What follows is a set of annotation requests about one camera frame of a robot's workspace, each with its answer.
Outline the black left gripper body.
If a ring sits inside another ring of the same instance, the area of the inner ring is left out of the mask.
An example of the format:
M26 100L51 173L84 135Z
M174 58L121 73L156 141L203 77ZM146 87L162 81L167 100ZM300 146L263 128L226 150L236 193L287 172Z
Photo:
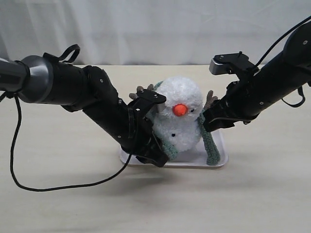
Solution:
M141 111L137 111L130 107L129 109L129 132L122 136L121 148L124 152L136 156L136 150L147 144L151 138L159 138L155 136L153 130L153 123L147 116Z

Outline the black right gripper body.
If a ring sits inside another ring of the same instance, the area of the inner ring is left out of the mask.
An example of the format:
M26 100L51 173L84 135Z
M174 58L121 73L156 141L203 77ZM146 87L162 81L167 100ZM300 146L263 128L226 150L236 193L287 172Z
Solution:
M224 97L230 117L235 122L251 122L262 112L262 85L256 82L234 81L227 86Z

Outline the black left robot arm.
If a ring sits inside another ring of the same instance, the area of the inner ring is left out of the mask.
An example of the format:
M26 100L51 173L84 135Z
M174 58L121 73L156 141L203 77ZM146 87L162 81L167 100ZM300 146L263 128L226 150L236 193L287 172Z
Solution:
M163 104L166 97L151 89L139 87L136 98L125 103L103 69L79 68L47 55L31 55L21 61L1 60L0 88L26 103L83 111L140 162L158 167L168 162L163 144L147 118L147 113Z

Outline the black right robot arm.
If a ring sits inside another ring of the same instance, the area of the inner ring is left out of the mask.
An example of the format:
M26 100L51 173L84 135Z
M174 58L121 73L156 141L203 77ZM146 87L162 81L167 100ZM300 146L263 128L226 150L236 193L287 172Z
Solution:
M209 70L213 75L235 74L239 79L203 112L206 131L231 128L238 121L248 124L272 104L311 83L311 24L298 27L283 50L262 68L238 52L215 55Z

